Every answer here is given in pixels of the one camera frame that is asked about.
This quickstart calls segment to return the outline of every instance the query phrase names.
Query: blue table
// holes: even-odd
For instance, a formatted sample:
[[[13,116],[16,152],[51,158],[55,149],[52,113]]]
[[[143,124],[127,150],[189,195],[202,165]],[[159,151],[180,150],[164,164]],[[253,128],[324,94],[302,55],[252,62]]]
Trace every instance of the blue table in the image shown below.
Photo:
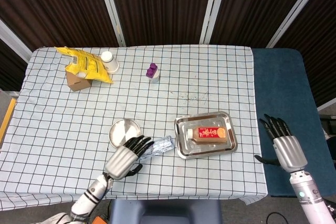
[[[336,171],[325,141],[310,91],[301,54],[293,49],[253,49],[257,117],[280,117],[299,140],[308,160],[306,171],[315,179],[321,195],[336,194]],[[272,142],[259,124],[262,156],[276,158]],[[294,196],[289,174],[264,165],[268,194]]]

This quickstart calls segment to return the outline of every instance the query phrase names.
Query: metal tray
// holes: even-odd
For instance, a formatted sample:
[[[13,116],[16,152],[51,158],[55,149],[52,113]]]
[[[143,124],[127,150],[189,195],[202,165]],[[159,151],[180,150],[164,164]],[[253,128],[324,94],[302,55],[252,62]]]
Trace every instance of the metal tray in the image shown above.
[[[187,137],[187,130],[198,126],[226,127],[229,139],[223,144],[195,144]],[[174,122],[177,152],[183,159],[207,157],[237,150],[237,138],[230,116],[222,111],[186,115],[176,118]]]

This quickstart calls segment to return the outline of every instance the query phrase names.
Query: chip bag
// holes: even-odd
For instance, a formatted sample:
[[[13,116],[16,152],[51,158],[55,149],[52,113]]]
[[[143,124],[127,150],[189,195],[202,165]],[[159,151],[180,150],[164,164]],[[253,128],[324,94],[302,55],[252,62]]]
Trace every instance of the chip bag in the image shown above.
[[[112,83],[102,61],[97,56],[79,49],[55,48],[63,55],[72,56],[72,62],[65,67],[66,71],[84,79]]]

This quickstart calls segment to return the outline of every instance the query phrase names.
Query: white checkered tablecloth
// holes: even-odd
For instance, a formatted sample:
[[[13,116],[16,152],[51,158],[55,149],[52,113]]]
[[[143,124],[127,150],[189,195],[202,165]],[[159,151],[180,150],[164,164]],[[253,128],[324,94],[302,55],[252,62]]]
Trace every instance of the white checkered tablecloth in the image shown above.
[[[248,47],[178,45],[105,50],[120,64],[113,84],[93,81],[72,92],[54,48],[34,51],[0,153],[1,209],[73,201],[98,177],[115,149],[113,122],[136,120],[143,134],[175,138],[176,117],[225,111],[232,118],[238,150],[181,159],[169,151],[142,161],[138,175],[113,184],[108,198],[240,198],[247,204],[267,195],[258,136],[253,54]],[[155,62],[160,83],[145,76]]]

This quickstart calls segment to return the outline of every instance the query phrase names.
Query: cardboard box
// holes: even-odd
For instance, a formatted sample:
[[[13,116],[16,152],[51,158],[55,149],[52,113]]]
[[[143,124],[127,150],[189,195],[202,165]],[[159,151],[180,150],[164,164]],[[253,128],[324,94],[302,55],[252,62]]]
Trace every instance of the cardboard box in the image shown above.
[[[79,78],[68,71],[65,71],[65,73],[67,75],[68,86],[72,91],[78,91],[91,87],[92,80]]]

